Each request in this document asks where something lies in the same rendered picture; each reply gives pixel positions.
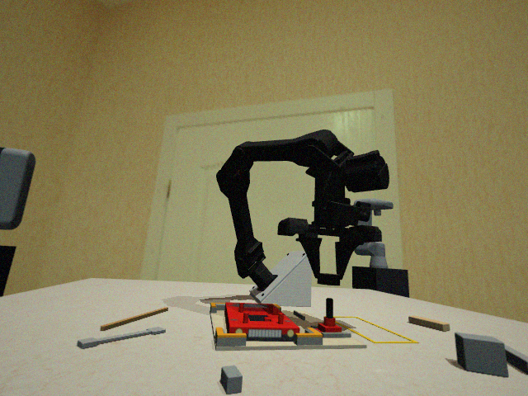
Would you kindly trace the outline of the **tan rectangular bar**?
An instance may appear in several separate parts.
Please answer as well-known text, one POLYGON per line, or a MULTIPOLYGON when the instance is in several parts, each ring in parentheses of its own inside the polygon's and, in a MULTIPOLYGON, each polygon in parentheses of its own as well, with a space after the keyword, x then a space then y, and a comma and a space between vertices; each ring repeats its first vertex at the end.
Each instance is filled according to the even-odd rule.
POLYGON ((427 327, 427 328, 432 328, 432 329, 439 330, 442 332, 450 331, 449 323, 437 321, 434 319, 423 318, 423 317, 413 315, 413 316, 408 316, 408 321, 416 325, 420 325, 420 326, 427 327))

